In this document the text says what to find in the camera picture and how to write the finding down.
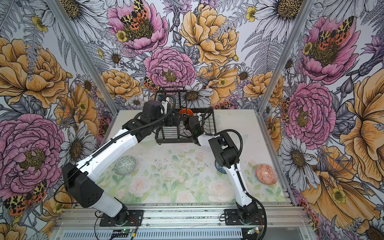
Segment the orange plastic bowl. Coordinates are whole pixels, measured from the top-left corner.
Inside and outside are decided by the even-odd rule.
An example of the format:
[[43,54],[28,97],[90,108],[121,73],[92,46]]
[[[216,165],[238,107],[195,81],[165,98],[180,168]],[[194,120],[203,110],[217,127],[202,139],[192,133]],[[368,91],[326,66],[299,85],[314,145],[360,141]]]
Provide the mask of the orange plastic bowl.
[[184,108],[179,111],[179,114],[184,117],[193,116],[194,112],[191,109]]

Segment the green patterned ceramic bowl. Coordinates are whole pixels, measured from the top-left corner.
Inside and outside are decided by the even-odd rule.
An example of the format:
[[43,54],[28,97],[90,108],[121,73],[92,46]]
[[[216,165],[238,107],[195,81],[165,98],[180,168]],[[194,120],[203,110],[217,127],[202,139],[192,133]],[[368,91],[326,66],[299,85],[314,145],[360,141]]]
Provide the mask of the green patterned ceramic bowl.
[[118,159],[114,166],[114,171],[118,175],[128,175],[136,167],[136,159],[132,156],[124,156]]

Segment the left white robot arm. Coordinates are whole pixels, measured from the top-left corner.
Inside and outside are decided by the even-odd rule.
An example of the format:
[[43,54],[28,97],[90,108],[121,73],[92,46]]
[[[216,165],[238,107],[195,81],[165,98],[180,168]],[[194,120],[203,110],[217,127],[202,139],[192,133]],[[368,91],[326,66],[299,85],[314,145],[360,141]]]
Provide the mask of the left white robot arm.
[[83,208],[93,208],[109,216],[122,226],[128,220],[127,207],[110,196],[96,181],[101,174],[123,154],[154,131],[162,128],[174,112],[176,99],[165,96],[162,101],[150,100],[142,112],[127,121],[110,140],[77,164],[63,166],[64,186],[67,193]]

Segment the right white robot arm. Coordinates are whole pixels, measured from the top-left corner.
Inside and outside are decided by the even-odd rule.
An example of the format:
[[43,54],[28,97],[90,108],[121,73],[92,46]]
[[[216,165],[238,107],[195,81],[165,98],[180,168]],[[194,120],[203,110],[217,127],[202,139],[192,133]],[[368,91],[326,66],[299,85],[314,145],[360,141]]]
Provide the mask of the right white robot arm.
[[234,188],[239,218],[242,223],[249,224],[262,204],[249,193],[242,175],[240,166],[240,156],[243,151],[242,136],[233,129],[214,134],[206,133],[203,121],[198,116],[188,116],[184,120],[185,129],[191,133],[194,144],[211,148],[215,161],[225,170]]

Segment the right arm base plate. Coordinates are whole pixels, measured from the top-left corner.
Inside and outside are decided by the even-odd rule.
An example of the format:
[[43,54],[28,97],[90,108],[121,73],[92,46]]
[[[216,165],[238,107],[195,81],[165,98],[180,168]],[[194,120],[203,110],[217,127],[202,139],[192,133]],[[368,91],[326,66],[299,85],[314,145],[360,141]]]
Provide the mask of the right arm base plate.
[[238,209],[225,209],[224,222],[226,226],[265,226],[267,224],[266,214],[262,209],[258,209],[251,213],[246,213]]

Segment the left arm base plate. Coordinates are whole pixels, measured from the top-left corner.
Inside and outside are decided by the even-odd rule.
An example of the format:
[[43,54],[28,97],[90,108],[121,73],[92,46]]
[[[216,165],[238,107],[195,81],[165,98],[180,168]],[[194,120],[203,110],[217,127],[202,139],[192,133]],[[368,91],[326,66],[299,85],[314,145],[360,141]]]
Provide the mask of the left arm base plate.
[[140,227],[143,215],[143,210],[125,210],[115,217],[103,214],[100,221],[100,227]]

